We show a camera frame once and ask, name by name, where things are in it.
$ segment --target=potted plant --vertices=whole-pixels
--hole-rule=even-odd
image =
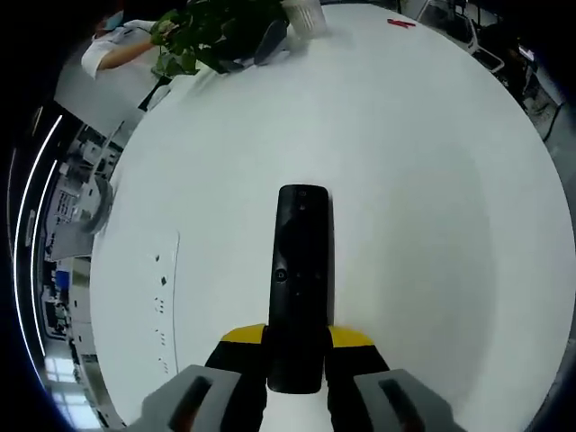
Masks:
[[[288,23],[280,0],[193,0],[152,27],[152,42],[160,47],[155,70],[195,75],[198,61],[221,74],[243,68],[241,61],[254,57],[274,22]]]

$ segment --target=wall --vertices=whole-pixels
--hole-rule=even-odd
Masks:
[[[80,59],[89,44],[89,40],[82,44],[63,67],[54,100],[107,137],[131,116],[134,108],[82,69]]]

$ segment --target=remote control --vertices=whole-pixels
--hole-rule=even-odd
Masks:
[[[280,189],[266,339],[268,387],[282,393],[320,389],[328,325],[329,195],[320,186]]]

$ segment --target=person's arm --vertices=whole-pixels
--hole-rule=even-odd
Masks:
[[[152,48],[154,48],[154,44],[150,40],[146,40],[126,47],[113,49],[102,57],[97,70],[117,68],[118,66],[133,61],[136,57],[144,54]]]

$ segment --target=white round table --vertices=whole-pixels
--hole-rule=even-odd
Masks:
[[[333,198],[335,322],[444,396],[462,427],[522,430],[553,382],[576,289],[545,146],[444,37],[372,5],[324,11],[329,37],[266,67],[180,79],[131,137],[91,274],[112,401],[131,422],[167,380],[152,249],[174,252],[170,361],[203,365],[226,332],[266,322],[278,190],[304,183]],[[269,392],[261,430],[331,430],[326,390]]]

